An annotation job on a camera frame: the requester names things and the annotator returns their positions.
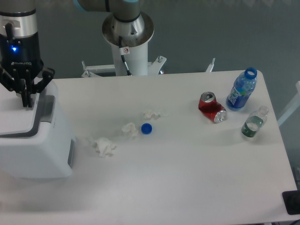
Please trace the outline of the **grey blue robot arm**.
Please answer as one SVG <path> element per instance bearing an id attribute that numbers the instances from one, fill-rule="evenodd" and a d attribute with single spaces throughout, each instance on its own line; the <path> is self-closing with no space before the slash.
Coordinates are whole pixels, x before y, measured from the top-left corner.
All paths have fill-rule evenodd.
<path id="1" fill-rule="evenodd" d="M 0 2 L 0 55 L 0 83 L 31 108 L 31 96 L 42 92 L 55 74 L 40 56 L 34 0 Z"/>

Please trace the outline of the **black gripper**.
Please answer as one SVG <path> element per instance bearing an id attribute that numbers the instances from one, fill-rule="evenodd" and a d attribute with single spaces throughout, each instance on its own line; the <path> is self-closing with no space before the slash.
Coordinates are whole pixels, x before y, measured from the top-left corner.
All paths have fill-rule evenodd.
<path id="1" fill-rule="evenodd" d="M 1 35 L 0 53 L 0 83 L 7 90 L 21 94 L 23 107 L 31 108 L 31 93 L 42 92 L 55 74 L 52 68 L 44 66 L 41 59 L 38 33 L 13 40 Z M 43 79 L 32 84 L 39 73 Z"/>

